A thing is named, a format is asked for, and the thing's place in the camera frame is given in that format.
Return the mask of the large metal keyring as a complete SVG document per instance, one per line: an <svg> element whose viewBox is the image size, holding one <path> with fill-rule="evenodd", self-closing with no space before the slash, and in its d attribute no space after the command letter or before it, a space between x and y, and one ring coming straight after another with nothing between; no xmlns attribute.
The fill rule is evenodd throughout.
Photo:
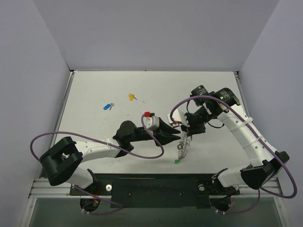
<svg viewBox="0 0 303 227"><path fill-rule="evenodd" d="M192 140L191 136L187 135L187 132L182 132L179 144L183 145L182 150L178 150L178 160L183 160L187 156L187 148L190 146Z"/></svg>

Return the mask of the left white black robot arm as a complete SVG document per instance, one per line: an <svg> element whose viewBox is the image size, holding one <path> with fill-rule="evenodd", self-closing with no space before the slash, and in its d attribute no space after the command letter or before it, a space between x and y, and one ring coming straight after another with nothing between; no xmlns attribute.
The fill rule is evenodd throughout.
<svg viewBox="0 0 303 227"><path fill-rule="evenodd" d="M132 121L124 121L116 134L106 140L74 141L71 137L62 138L40 157L50 185L75 184L91 195L97 190L97 181L91 170L79 167L81 163L133 154L132 142L153 140L156 146L162 148L180 139L180 131L167 125L159 117L142 118L142 124L137 127Z"/></svg>

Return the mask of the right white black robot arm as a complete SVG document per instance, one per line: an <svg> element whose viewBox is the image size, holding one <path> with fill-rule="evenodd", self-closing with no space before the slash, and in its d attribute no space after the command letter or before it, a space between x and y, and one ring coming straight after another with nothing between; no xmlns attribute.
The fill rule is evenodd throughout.
<svg viewBox="0 0 303 227"><path fill-rule="evenodd" d="M215 97L221 102L212 99L194 100L199 109L185 114L189 125L188 136L204 133L205 124L218 119L236 138L250 161L247 167L224 169L215 174L211 182L214 192L223 193L228 187L239 184L259 189L281 170L278 160L288 162L289 155L285 151L277 151L260 135L253 125L253 119L247 116L239 99L229 88L209 93L200 85L191 91L191 96L198 95Z"/></svg>

